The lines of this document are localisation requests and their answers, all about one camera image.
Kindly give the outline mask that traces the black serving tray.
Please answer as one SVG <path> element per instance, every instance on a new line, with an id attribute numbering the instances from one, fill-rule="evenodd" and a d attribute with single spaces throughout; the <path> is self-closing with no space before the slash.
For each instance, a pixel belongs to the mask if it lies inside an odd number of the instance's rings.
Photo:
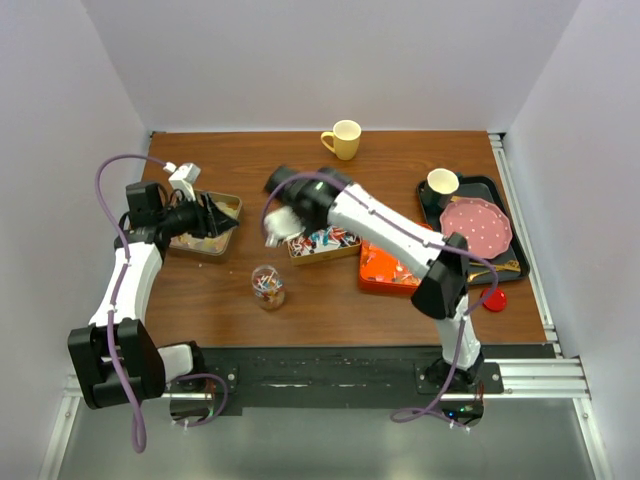
<path id="1" fill-rule="evenodd" d="M 460 175 L 459 183 L 459 188 L 457 192 L 452 196 L 450 202 L 455 201 L 458 197 L 481 198 L 496 204 L 507 215 L 508 219 L 511 222 L 513 238 L 511 240 L 509 249 L 505 253 L 495 257 L 494 259 L 486 260 L 491 262 L 492 264 L 502 264 L 506 263 L 509 260 L 517 260 L 520 263 L 521 271 L 497 271 L 499 281 L 501 283 L 504 283 L 519 281 L 526 278 L 530 271 L 529 262 L 526 258 L 526 255 L 524 254 L 524 250 L 517 237 L 515 227 L 513 226 L 511 218 L 508 214 L 508 209 L 503 202 L 502 196 L 500 195 L 495 182 L 487 176 Z M 420 200 L 419 204 L 422 208 L 426 223 L 432 229 L 441 231 L 439 218 L 444 210 L 432 210 L 424 204 L 423 200 Z"/>

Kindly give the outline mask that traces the yellow mug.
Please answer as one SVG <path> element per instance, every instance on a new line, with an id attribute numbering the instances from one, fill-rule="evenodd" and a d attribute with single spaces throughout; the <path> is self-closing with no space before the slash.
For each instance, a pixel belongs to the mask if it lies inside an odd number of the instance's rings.
<path id="1" fill-rule="evenodd" d="M 340 120 L 334 124 L 331 131 L 320 135 L 320 141 L 338 159 L 349 161 L 357 154 L 361 133 L 361 126 L 357 122 Z"/>

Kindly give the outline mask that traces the aluminium rail frame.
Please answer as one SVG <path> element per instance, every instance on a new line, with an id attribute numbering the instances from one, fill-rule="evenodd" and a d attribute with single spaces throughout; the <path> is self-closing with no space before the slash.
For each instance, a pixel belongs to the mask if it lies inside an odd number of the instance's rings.
<path id="1" fill-rule="evenodd" d="M 65 392 L 50 452 L 57 479 L 609 479 L 577 359 L 547 341 L 539 289 L 507 286 L 508 308 L 477 310 L 484 395 L 452 393 L 475 424 L 424 416 L 424 371 L 439 356 L 431 319 L 403 297 L 356 285 L 357 259 L 295 268 L 267 250 L 264 184 L 282 164 L 329 165 L 420 220 L 416 187 L 433 168 L 498 177 L 490 137 L 476 131 L 369 131 L 358 157 L 335 159 L 309 132 L 166 133 L 149 152 L 201 167 L 199 185 L 240 196 L 241 226 L 227 260 L 168 256 L 146 325 L 158 344 L 197 341 L 228 396 L 174 386 L 147 401 L 148 445 L 131 447 L 127 406 L 93 410 Z"/>

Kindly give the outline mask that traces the red jar lid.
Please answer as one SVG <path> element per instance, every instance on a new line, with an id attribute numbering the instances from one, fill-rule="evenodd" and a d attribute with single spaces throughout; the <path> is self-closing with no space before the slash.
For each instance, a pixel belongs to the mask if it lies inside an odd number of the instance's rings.
<path id="1" fill-rule="evenodd" d="M 508 304 L 507 296 L 503 290 L 500 288 L 496 288 L 491 291 L 489 288 L 486 288 L 481 293 L 482 306 L 491 312 L 501 312 L 503 311 Z"/>

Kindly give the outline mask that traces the clear plastic jar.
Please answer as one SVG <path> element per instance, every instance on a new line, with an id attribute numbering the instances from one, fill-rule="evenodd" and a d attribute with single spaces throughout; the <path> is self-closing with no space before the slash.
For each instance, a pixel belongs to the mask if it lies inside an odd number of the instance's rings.
<path id="1" fill-rule="evenodd" d="M 275 310 L 284 304 L 284 284 L 279 272 L 273 266 L 256 267 L 251 275 L 251 285 L 254 298 L 261 308 Z"/>

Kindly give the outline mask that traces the orange tray of candies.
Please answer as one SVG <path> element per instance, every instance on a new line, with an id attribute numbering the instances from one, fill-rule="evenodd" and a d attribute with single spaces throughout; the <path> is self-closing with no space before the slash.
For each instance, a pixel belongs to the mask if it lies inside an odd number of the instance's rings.
<path id="1" fill-rule="evenodd" d="M 421 279 L 395 257 L 363 240 L 357 281 L 359 289 L 365 293 L 410 296 Z"/>

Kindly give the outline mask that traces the silver tin of gummies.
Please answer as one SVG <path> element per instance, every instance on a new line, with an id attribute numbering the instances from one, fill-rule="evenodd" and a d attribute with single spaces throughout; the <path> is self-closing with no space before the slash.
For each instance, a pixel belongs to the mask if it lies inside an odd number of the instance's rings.
<path id="1" fill-rule="evenodd" d="M 223 213 L 240 221 L 243 203 L 239 197 L 218 192 L 207 192 L 207 195 Z M 183 234 L 171 240 L 169 251 L 176 256 L 223 263 L 229 256 L 233 237 L 234 229 L 214 239 L 199 239 L 189 234 Z"/>

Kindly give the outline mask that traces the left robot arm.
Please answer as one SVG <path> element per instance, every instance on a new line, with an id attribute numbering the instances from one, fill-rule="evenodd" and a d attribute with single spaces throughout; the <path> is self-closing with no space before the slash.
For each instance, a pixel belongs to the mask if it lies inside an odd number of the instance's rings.
<path id="1" fill-rule="evenodd" d="M 92 409 L 124 404 L 123 373 L 139 401 L 160 397 L 173 381 L 185 392 L 207 380 L 203 355 L 193 341 L 158 348 L 144 326 L 154 280 L 173 238 L 220 237 L 238 226 L 236 215 L 200 192 L 193 201 L 169 202 L 164 187 L 151 181 L 126 188 L 128 210 L 118 223 L 115 268 L 107 292 L 88 326 L 68 337 L 72 364 Z"/>

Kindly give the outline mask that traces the dark green cup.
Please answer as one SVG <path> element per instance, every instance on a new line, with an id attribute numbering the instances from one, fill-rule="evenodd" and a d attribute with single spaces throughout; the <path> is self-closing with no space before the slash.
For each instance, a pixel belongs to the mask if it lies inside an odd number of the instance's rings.
<path id="1" fill-rule="evenodd" d="M 422 191 L 424 204 L 432 209 L 444 209 L 459 188 L 459 177 L 445 168 L 436 168 L 426 177 Z"/>

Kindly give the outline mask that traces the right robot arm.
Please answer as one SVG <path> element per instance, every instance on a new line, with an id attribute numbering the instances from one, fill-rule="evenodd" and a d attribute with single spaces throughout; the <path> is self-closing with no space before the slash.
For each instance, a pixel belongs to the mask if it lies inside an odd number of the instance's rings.
<path id="1" fill-rule="evenodd" d="M 445 236 L 409 220 L 331 167 L 298 172 L 280 166 L 264 189 L 282 205 L 262 213 L 267 246 L 333 226 L 381 248 L 419 279 L 411 303 L 436 324 L 442 357 L 426 377 L 459 393 L 480 382 L 483 356 L 470 320 L 470 253 L 463 236 Z"/>

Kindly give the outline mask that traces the gold fork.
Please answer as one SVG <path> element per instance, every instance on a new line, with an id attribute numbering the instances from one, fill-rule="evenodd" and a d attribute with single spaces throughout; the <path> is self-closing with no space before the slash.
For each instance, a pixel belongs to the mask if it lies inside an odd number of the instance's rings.
<path id="1" fill-rule="evenodd" d="M 479 262 L 471 262 L 470 265 L 478 268 L 489 268 L 488 264 L 479 263 Z M 509 260 L 506 263 L 502 263 L 502 264 L 492 264 L 492 267 L 496 271 L 516 271 L 516 272 L 521 271 L 520 263 L 517 260 Z"/>

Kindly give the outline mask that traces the pink dotted plate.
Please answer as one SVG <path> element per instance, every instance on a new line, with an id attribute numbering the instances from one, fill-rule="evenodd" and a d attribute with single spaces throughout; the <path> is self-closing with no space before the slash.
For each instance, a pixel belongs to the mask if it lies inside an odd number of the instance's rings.
<path id="1" fill-rule="evenodd" d="M 446 206 L 439 222 L 444 236 L 459 233 L 471 253 L 487 260 L 505 253 L 513 238 L 507 215 L 481 198 L 458 197 Z"/>

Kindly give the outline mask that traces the metal scoop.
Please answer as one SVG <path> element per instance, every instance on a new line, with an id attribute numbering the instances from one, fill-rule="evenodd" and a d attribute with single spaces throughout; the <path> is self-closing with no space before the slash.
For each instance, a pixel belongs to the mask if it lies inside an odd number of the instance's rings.
<path id="1" fill-rule="evenodd" d="M 286 236 L 278 232 L 268 232 L 265 239 L 265 246 L 267 248 L 277 248 L 283 242 L 286 241 Z"/>

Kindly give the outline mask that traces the gold spoon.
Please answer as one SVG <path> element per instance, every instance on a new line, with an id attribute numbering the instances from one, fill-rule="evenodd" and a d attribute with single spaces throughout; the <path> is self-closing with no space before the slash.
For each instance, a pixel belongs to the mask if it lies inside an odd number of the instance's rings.
<path id="1" fill-rule="evenodd" d="M 479 278 L 488 274 L 491 274 L 491 270 L 482 270 L 482 271 L 474 272 L 468 276 L 467 280 L 468 282 L 472 282 L 476 278 Z"/>

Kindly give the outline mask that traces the gold tin of lollipops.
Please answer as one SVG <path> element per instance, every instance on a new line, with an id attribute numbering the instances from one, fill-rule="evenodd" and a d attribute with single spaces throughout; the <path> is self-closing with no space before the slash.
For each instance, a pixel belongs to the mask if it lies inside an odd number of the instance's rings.
<path id="1" fill-rule="evenodd" d="M 362 241 L 359 236 L 340 227 L 330 226 L 308 237 L 298 236 L 287 242 L 291 263 L 307 265 L 356 255 Z"/>

